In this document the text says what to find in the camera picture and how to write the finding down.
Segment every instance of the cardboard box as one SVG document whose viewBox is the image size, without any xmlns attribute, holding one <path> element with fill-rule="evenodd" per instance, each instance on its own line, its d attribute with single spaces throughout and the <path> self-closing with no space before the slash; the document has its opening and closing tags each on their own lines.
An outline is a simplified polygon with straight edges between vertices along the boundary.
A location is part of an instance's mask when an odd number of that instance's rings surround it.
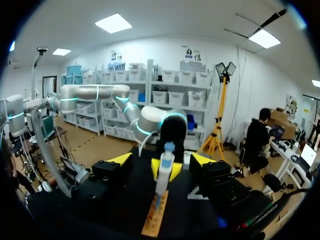
<svg viewBox="0 0 320 240">
<path fill-rule="evenodd" d="M 282 139 L 294 139 L 296 134 L 296 126 L 290 122 L 283 122 L 275 119 L 269 119 L 267 125 L 273 127 L 274 125 L 284 127 Z"/>
<path fill-rule="evenodd" d="M 281 113 L 285 112 L 285 109 L 283 109 L 281 107 L 277 107 L 275 110 L 278 111 L 278 112 L 281 112 Z"/>
<path fill-rule="evenodd" d="M 271 112 L 271 119 L 274 119 L 274 120 L 278 120 L 278 121 L 281 121 L 281 122 L 287 122 L 288 120 L 288 114 L 287 113 L 284 113 L 284 112 L 280 112 L 280 111 L 277 111 L 277 110 L 274 110 L 274 109 L 270 109 L 270 112 Z"/>
</svg>

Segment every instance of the yellow tripod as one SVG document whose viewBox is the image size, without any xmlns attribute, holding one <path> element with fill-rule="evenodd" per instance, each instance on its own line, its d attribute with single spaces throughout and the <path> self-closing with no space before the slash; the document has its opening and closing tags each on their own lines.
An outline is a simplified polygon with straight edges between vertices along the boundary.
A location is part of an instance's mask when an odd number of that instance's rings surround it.
<svg viewBox="0 0 320 240">
<path fill-rule="evenodd" d="M 220 154 L 221 154 L 221 159 L 223 161 L 225 160 L 225 158 L 224 158 L 224 154 L 223 154 L 224 146 L 223 146 L 221 122 L 222 122 L 222 118 L 224 116 L 224 111 L 225 111 L 228 83 L 229 83 L 229 76 L 224 76 L 223 80 L 222 80 L 223 87 L 222 87 L 222 94 L 221 94 L 221 99 L 220 99 L 220 107 L 219 107 L 219 111 L 218 111 L 218 116 L 217 116 L 217 118 L 215 118 L 214 130 L 197 152 L 197 153 L 205 152 L 205 153 L 209 154 L 210 157 L 212 157 L 212 155 L 214 154 L 214 152 L 216 150 L 216 147 L 218 147 Z"/>
</svg>

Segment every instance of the white ceiling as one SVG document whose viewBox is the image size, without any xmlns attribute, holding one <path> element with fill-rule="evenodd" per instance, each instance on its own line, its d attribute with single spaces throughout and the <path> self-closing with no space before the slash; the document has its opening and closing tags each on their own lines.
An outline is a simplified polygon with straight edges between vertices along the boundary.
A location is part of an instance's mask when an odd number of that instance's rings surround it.
<svg viewBox="0 0 320 240">
<path fill-rule="evenodd" d="M 265 30 L 281 41 L 264 49 L 229 29 L 250 36 L 284 7 L 277 0 L 47 0 L 31 16 L 15 43 L 10 59 L 15 66 L 30 66 L 36 48 L 48 47 L 42 64 L 59 64 L 92 48 L 115 42 L 165 35 L 191 35 L 224 41 L 266 58 L 304 88 L 314 89 L 320 80 L 318 66 L 304 35 L 287 13 Z M 132 29 L 109 34 L 95 22 L 119 13 Z M 235 14 L 245 16 L 254 23 Z M 57 48 L 70 49 L 66 56 L 52 55 Z"/>
</svg>

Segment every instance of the laptop screen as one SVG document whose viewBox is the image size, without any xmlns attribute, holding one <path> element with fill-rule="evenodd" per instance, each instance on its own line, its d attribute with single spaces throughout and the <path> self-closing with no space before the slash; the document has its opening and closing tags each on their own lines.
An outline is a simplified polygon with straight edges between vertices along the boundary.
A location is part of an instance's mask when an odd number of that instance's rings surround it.
<svg viewBox="0 0 320 240">
<path fill-rule="evenodd" d="M 311 166 L 316 159 L 317 152 L 313 150 L 308 144 L 304 145 L 304 148 L 301 153 L 301 157 L 306 163 Z"/>
<path fill-rule="evenodd" d="M 282 126 L 274 125 L 270 130 L 270 135 L 274 136 L 275 139 L 280 140 L 285 132 L 285 129 Z"/>
</svg>

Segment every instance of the person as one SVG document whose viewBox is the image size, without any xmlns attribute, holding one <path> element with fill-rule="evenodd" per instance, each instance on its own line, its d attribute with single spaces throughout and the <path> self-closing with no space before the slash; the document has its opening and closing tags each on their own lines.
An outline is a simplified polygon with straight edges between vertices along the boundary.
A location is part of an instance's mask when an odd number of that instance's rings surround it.
<svg viewBox="0 0 320 240">
<path fill-rule="evenodd" d="M 275 139 L 269 136 L 266 128 L 267 122 L 271 117 L 271 112 L 268 108 L 263 108 L 259 113 L 259 120 L 253 119 L 244 143 L 245 154 L 243 162 L 248 166 L 242 169 L 243 175 L 248 175 L 248 172 L 254 174 L 265 168 L 269 162 L 268 159 L 259 156 L 259 152 L 263 146 L 269 146 L 271 141 Z"/>
<path fill-rule="evenodd" d="M 32 187 L 31 183 L 28 181 L 28 179 L 25 176 L 22 175 L 21 172 L 17 170 L 14 156 L 12 155 L 10 147 L 3 136 L 1 138 L 1 154 L 5 161 L 4 163 L 5 172 L 7 173 L 7 176 L 12 180 L 15 190 L 17 190 L 19 187 L 19 184 L 21 184 L 22 186 L 25 187 L 25 189 L 31 195 L 35 194 L 36 191 Z"/>
</svg>

